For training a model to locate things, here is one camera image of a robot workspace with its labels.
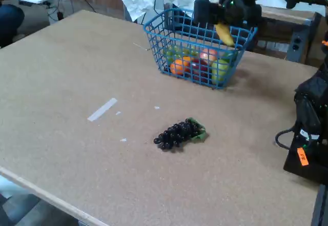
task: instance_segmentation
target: yellow banana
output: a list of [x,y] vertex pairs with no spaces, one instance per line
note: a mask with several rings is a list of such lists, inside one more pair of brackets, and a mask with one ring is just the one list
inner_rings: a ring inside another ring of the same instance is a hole
[[234,45],[234,40],[230,34],[230,29],[228,25],[218,23],[215,25],[216,33],[220,39],[228,46]]

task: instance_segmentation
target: jeans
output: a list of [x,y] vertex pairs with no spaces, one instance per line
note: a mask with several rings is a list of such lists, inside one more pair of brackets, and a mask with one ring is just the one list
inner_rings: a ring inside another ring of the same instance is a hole
[[0,47],[5,47],[12,43],[12,39],[17,35],[17,29],[24,20],[24,12],[14,5],[0,6]]

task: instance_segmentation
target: red apple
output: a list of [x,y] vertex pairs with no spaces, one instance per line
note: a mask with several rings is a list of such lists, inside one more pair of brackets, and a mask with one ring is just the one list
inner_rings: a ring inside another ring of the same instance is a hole
[[199,81],[200,79],[203,83],[210,83],[210,67],[204,60],[198,58],[192,59],[191,67],[193,80]]
[[217,60],[217,51],[215,49],[204,48],[199,57],[211,65],[213,61]]
[[193,58],[191,62],[191,68],[192,70],[201,70],[201,71],[209,71],[210,67],[209,65],[200,58]]

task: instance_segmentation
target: orange tag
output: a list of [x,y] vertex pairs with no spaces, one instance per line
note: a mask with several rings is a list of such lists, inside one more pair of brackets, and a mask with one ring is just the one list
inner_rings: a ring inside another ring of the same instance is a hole
[[301,161],[302,166],[307,166],[309,164],[309,162],[308,162],[308,159],[306,158],[303,148],[298,148],[297,153],[298,153],[299,160]]

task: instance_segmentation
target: black grapes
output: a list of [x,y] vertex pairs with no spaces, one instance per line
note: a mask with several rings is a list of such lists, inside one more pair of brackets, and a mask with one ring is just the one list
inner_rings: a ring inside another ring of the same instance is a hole
[[162,150],[170,150],[173,147],[181,147],[181,143],[199,135],[200,126],[198,123],[186,119],[169,127],[154,139],[154,143]]

